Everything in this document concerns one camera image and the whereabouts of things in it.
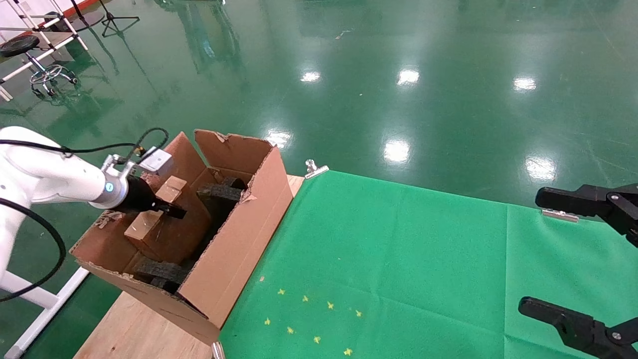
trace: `black cable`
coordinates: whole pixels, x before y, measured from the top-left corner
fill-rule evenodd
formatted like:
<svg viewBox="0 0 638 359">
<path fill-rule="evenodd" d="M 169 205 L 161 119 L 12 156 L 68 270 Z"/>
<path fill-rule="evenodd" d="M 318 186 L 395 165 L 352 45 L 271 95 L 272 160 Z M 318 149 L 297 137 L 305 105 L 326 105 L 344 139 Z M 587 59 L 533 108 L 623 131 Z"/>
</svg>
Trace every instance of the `black cable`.
<svg viewBox="0 0 638 359">
<path fill-rule="evenodd" d="M 28 216 L 29 218 L 35 220 L 37 223 L 39 223 L 40 225 L 42 225 L 42 227 L 44 227 L 53 237 L 53 239 L 56 241 L 57 247 L 59 249 L 59 255 L 57 258 L 57 263 L 56 265 L 47 273 L 47 275 L 45 275 L 44 277 L 42 277 L 42 279 L 40 279 L 39 281 L 31 284 L 30 286 L 27 286 L 25 288 L 20 289 L 17 292 L 11 293 L 7 296 L 4 296 L 2 298 L 0 298 L 0 302 L 6 302 L 7 300 L 11 300 L 14 298 L 17 298 L 21 295 L 23 295 L 24 293 L 40 287 L 44 282 L 48 281 L 51 277 L 53 277 L 54 274 L 56 274 L 56 272 L 60 269 L 60 267 L 62 266 L 62 263 L 64 262 L 64 258 L 66 257 L 66 248 L 64 247 L 64 241 L 62 240 L 62 236 L 60 236 L 60 234 L 56 231 L 56 229 L 51 225 L 51 223 L 49 223 L 47 220 L 45 220 L 44 218 L 42 218 L 39 214 L 35 213 L 34 211 L 30 210 L 29 208 L 23 207 L 15 202 L 11 202 L 7 199 L 4 198 L 0 198 L 0 205 L 3 206 L 7 206 L 13 210 L 16 210 L 18 212 L 21 212 L 22 214 Z"/>
<path fill-rule="evenodd" d="M 161 132 L 163 132 L 163 133 L 164 133 L 164 139 L 163 139 L 163 140 L 159 143 L 159 145 L 157 145 L 157 146 L 155 147 L 155 149 L 153 149 L 153 150 L 151 150 L 151 151 L 149 151 L 149 152 L 147 152 L 147 153 L 144 153 L 144 154 L 142 155 L 142 157 L 140 158 L 140 160 L 137 162 L 137 164 L 141 164 L 141 163 L 142 163 L 142 161 L 144 161 L 146 158 L 149 158 L 149 157 L 153 154 L 153 152 L 155 152 L 158 148 L 162 148 L 162 147 L 164 147 L 164 145 L 166 144 L 166 142 L 168 142 L 168 131 L 166 131 L 166 130 L 165 130 L 165 129 L 163 129 L 162 127 L 153 127 L 153 128 L 150 128 L 150 129 L 146 130 L 146 132 L 144 132 L 144 133 L 140 136 L 139 140 L 137 140 L 137 142 L 135 143 L 135 147 L 134 147 L 134 148 L 133 148 L 133 149 L 132 149 L 132 150 L 128 153 L 128 155 L 126 155 L 126 157 L 122 158 L 122 159 L 119 161 L 119 163 L 120 163 L 120 164 L 125 164 L 126 162 L 128 162 L 128 161 L 131 159 L 131 157 L 133 156 L 133 154 L 135 153 L 135 150 L 136 150 L 137 148 L 140 148 L 140 145 L 142 144 L 142 141 L 144 141 L 144 139 L 146 138 L 146 136 L 148 136 L 148 135 L 149 135 L 149 133 L 151 133 L 151 132 L 153 132 L 153 131 L 161 131 Z"/>
<path fill-rule="evenodd" d="M 14 146 L 33 147 L 33 148 L 45 149 L 47 151 L 54 151 L 54 152 L 61 152 L 61 153 L 90 153 L 90 152 L 101 151 L 103 149 L 108 149 L 108 148 L 135 146 L 134 143 L 122 142 L 122 143 L 107 144 L 106 146 L 88 148 L 88 149 L 71 149 L 66 146 L 53 147 L 53 146 L 47 146 L 46 144 L 41 144 L 37 142 L 19 141 L 19 140 L 0 140 L 0 144 L 11 144 Z"/>
</svg>

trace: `wall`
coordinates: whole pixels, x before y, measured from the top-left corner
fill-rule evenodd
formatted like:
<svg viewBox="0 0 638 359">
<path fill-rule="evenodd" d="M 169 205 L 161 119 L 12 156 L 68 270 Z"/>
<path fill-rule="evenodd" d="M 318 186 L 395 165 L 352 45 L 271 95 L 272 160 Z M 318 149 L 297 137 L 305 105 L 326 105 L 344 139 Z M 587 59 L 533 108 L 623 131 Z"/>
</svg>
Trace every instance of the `wall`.
<svg viewBox="0 0 638 359">
<path fill-rule="evenodd" d="M 0 27 L 25 27 L 22 20 L 20 20 L 18 15 L 16 15 L 16 13 L 12 10 L 8 1 L 13 0 L 0 0 Z M 56 3 L 60 6 L 62 11 L 69 10 L 73 7 L 71 0 L 57 0 Z M 22 0 L 20 4 L 24 6 L 25 10 L 30 8 L 30 10 L 27 11 L 29 15 L 44 15 L 55 10 L 50 0 Z M 9 40 L 23 32 L 24 31 L 2 30 L 0 31 L 0 35 Z M 0 37 L 0 43 L 4 42 L 2 37 Z"/>
</svg>

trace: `white metal frame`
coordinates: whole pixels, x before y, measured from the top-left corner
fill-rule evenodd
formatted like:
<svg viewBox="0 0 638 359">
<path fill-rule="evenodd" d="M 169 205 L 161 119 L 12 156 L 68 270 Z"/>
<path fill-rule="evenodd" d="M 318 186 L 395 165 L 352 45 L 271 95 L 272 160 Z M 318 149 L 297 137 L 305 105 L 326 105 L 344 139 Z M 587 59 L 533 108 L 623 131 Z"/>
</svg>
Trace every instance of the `white metal frame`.
<svg viewBox="0 0 638 359">
<path fill-rule="evenodd" d="M 75 274 L 71 276 L 71 279 L 66 282 L 57 294 L 53 294 L 42 288 L 35 288 L 20 296 L 20 298 L 43 307 L 44 310 L 36 320 L 31 323 L 13 347 L 4 355 L 4 359 L 19 359 L 24 354 L 27 348 L 33 343 L 42 330 L 44 330 L 48 322 L 56 316 L 57 311 L 62 308 L 66 300 L 71 297 L 88 274 L 89 271 L 86 269 L 78 268 Z M 9 293 L 17 292 L 30 285 L 30 282 L 8 271 L 4 273 L 4 276 L 0 280 L 0 289 L 4 289 Z"/>
<path fill-rule="evenodd" d="M 55 11 L 59 14 L 59 16 L 56 15 L 30 15 L 23 7 L 22 5 L 19 3 L 19 0 L 7 0 L 7 3 L 11 6 L 11 9 L 13 9 L 13 11 L 15 12 L 16 15 L 18 15 L 18 17 L 20 17 L 22 19 L 22 22 L 24 23 L 24 25 L 26 27 L 0 27 L 0 30 L 9 30 L 9 31 L 34 31 L 39 37 L 40 40 L 43 41 L 47 47 L 48 50 L 45 51 L 43 54 L 39 55 L 36 57 L 36 59 L 39 61 L 51 54 L 53 54 L 55 51 L 57 51 L 58 49 L 60 49 L 61 47 L 66 46 L 66 44 L 70 43 L 71 41 L 73 41 L 74 39 L 77 39 L 78 42 L 82 45 L 82 47 L 84 48 L 84 50 L 88 51 L 89 49 L 86 47 L 86 44 L 84 43 L 84 41 L 81 39 L 80 35 L 77 33 L 77 31 L 75 31 L 75 29 L 73 28 L 73 26 L 71 25 L 71 22 L 69 22 L 69 20 L 64 16 L 64 12 L 62 11 L 62 9 L 60 8 L 60 6 L 58 6 L 58 4 L 56 3 L 55 0 L 49 0 L 49 2 L 51 2 L 51 4 L 53 5 Z M 41 26 L 38 25 L 37 22 L 35 22 L 33 19 L 44 19 L 45 23 L 42 24 Z M 58 43 L 57 45 L 53 45 L 51 43 L 51 41 L 49 40 L 49 38 L 47 38 L 46 34 L 43 32 L 43 30 L 46 30 L 48 28 L 50 28 L 51 26 L 53 26 L 54 24 L 60 22 L 60 21 L 64 21 L 64 23 L 69 27 L 69 29 L 72 32 L 72 35 L 67 38 L 66 40 L 62 41 L 61 43 Z M 23 72 L 24 70 L 28 69 L 29 67 L 33 66 L 33 64 L 31 62 L 27 62 L 26 64 L 22 65 L 20 68 L 18 68 L 17 70 L 15 70 L 14 72 L 11 72 L 9 75 L 3 77 L 0 80 L 0 96 L 2 98 L 4 98 L 5 101 L 10 101 L 13 97 L 11 96 L 11 94 L 9 94 L 9 92 L 7 92 L 3 87 L 2 84 L 4 82 L 6 82 L 7 80 L 11 79 L 12 77 L 16 76 L 17 74 L 19 74 L 20 72 Z"/>
</svg>

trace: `black stool seat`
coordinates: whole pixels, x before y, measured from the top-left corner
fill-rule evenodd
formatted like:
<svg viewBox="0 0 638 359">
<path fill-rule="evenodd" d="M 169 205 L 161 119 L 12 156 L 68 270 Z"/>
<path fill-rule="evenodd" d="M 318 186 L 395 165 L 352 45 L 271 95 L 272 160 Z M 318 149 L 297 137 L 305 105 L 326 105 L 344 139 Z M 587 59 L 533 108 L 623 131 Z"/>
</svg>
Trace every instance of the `black stool seat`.
<svg viewBox="0 0 638 359">
<path fill-rule="evenodd" d="M 12 57 L 33 50 L 40 43 L 40 38 L 35 35 L 18 36 L 0 46 L 0 56 Z"/>
</svg>

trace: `wooden table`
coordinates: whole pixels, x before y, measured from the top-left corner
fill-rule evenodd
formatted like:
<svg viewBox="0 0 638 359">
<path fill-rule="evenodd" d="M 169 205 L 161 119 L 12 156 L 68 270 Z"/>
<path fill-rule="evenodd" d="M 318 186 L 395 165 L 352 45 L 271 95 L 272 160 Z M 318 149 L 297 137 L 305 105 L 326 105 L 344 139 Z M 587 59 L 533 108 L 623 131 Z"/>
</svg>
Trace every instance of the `wooden table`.
<svg viewBox="0 0 638 359">
<path fill-rule="evenodd" d="M 303 177 L 288 176 L 293 195 Z M 73 359 L 211 359 L 211 348 L 122 292 Z"/>
</svg>

